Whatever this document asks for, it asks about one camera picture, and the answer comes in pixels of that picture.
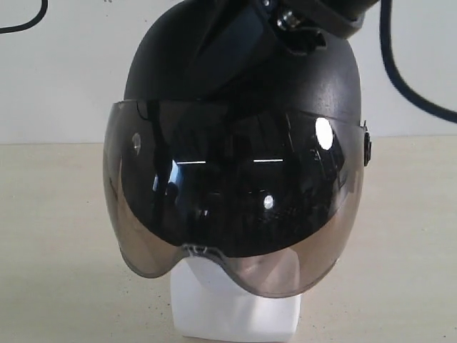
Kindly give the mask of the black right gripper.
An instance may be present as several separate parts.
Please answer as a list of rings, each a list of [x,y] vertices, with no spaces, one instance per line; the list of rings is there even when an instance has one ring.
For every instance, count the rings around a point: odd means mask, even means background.
[[[275,39],[305,56],[361,30],[377,1],[257,1],[258,6],[212,6],[203,34],[203,100],[210,102],[233,80],[267,60]]]

